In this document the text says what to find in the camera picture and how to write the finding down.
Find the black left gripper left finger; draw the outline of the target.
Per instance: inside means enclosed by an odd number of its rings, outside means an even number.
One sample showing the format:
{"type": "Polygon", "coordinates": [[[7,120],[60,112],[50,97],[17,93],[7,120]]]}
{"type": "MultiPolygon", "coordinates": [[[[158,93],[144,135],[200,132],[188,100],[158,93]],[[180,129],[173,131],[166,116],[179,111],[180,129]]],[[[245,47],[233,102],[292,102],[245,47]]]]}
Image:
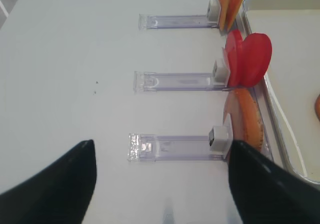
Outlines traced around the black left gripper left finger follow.
{"type": "Polygon", "coordinates": [[[0,196],[1,223],[82,223],[97,181],[93,140],[0,196]]]}

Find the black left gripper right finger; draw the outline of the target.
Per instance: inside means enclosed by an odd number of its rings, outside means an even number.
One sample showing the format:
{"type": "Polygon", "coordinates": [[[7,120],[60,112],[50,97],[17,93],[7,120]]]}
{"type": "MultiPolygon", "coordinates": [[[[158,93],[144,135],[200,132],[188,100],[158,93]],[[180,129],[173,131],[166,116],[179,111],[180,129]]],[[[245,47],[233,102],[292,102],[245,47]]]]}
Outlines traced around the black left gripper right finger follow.
{"type": "Polygon", "coordinates": [[[228,183],[243,223],[319,223],[320,191],[234,140],[228,183]]]}

